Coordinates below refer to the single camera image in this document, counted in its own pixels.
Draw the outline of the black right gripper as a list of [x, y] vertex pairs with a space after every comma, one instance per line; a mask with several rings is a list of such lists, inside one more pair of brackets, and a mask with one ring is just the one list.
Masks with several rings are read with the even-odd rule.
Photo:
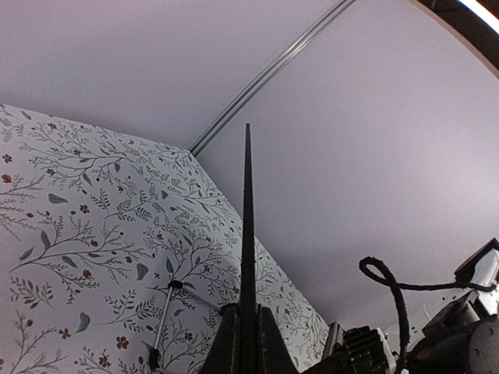
[[344, 331], [332, 325], [321, 361], [312, 373], [395, 373], [397, 363], [379, 328]]

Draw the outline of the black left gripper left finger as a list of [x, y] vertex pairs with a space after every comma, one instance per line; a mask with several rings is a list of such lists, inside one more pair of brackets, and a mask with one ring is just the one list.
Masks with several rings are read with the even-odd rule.
[[239, 307], [229, 305], [225, 308], [221, 324], [199, 374], [239, 373], [239, 354]]

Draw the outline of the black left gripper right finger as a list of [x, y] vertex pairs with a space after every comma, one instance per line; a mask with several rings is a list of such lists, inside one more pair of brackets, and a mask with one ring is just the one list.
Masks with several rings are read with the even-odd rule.
[[257, 306], [257, 373], [298, 373], [270, 308]]

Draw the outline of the white whiteboard black frame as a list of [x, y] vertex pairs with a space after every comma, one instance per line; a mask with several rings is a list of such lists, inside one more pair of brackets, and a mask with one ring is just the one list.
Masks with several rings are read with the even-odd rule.
[[239, 314], [241, 318], [240, 373], [257, 373], [257, 302], [251, 150], [250, 123], [246, 123], [242, 216], [241, 293], [239, 300]]

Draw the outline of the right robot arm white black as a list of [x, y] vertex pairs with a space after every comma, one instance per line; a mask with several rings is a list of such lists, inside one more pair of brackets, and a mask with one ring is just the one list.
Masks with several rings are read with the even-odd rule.
[[446, 284], [404, 284], [380, 260], [361, 272], [388, 287], [398, 324], [392, 331], [330, 326], [320, 373], [496, 373], [498, 240], [491, 239]]

